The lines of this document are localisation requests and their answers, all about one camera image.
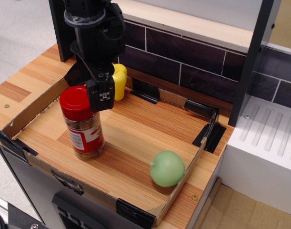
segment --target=wooden table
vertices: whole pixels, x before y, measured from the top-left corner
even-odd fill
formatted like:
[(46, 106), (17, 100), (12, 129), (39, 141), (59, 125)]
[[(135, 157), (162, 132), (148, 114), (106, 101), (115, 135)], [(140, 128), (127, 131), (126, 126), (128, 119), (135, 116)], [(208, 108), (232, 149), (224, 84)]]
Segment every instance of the wooden table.
[[(73, 59), (59, 61), (55, 45), (1, 84), (0, 130), (61, 80), (74, 63)], [(219, 102), (210, 100), (211, 104)], [(37, 158), (44, 163), (115, 198), (148, 212), (160, 208), (174, 187), (155, 185), (150, 177), (149, 163), (158, 152), (173, 150), (187, 167), (198, 150), (191, 142), (208, 120), (161, 101), (157, 105), (150, 104), (128, 91), (113, 109), (100, 112), (100, 116), (106, 140), (105, 153), (93, 161), (81, 161), (74, 156), (58, 101), (13, 139), (18, 138), (38, 152)], [(202, 153), (158, 228), (183, 229), (189, 224), (233, 131), (226, 125), (226, 115), (220, 120), (227, 130), (215, 152)]]

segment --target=tile floor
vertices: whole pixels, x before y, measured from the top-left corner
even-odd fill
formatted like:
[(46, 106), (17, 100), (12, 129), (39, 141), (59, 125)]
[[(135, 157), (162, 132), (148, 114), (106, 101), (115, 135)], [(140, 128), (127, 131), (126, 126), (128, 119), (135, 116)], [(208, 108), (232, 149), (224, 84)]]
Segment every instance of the tile floor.
[(201, 229), (291, 229), (291, 215), (221, 185)]
[[(55, 43), (48, 0), (0, 0), (0, 83)], [(37, 217), (1, 156), (0, 198)]]

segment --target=yellow object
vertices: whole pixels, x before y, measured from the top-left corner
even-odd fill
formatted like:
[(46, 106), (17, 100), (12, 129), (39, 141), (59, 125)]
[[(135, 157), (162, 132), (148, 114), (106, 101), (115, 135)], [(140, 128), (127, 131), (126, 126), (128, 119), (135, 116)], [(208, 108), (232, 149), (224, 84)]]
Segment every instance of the yellow object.
[(112, 76), (115, 81), (115, 100), (119, 101), (124, 98), (127, 69), (120, 63), (114, 64), (113, 66), (115, 68), (115, 73)]

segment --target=cable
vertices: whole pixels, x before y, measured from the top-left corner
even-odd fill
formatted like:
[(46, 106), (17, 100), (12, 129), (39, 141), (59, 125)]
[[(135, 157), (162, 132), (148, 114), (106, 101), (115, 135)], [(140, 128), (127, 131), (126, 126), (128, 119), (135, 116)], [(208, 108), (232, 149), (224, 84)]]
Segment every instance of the cable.
[(103, 35), (103, 37), (108, 40), (108, 41), (113, 41), (113, 42), (116, 42), (116, 41), (119, 41), (120, 39), (122, 39), (122, 37), (124, 36), (124, 32), (125, 32), (125, 23), (124, 23), (124, 20), (122, 20), (122, 16), (119, 14), (119, 12), (117, 12), (117, 10), (113, 7), (112, 4), (109, 4), (109, 9), (117, 16), (117, 18), (120, 20), (121, 22), (121, 25), (122, 25), (122, 34), (118, 37), (118, 38), (115, 38), (115, 39), (112, 39), (110, 37), (108, 37), (103, 29), (101, 30), (101, 33)]
[(0, 215), (0, 229), (6, 229), (6, 224), (3, 221), (3, 218), (1, 217), (1, 215)]

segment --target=screw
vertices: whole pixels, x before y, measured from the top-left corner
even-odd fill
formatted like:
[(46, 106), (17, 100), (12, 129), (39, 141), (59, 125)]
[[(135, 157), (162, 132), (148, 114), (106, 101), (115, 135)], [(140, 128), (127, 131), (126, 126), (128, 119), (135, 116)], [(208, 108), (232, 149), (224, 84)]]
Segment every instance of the screw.
[(39, 226), (36, 223), (34, 223), (31, 225), (30, 229), (38, 229), (38, 228), (39, 228)]
[(193, 199), (193, 200), (198, 200), (198, 196), (197, 196), (197, 195), (193, 195), (193, 196), (192, 196), (192, 199)]

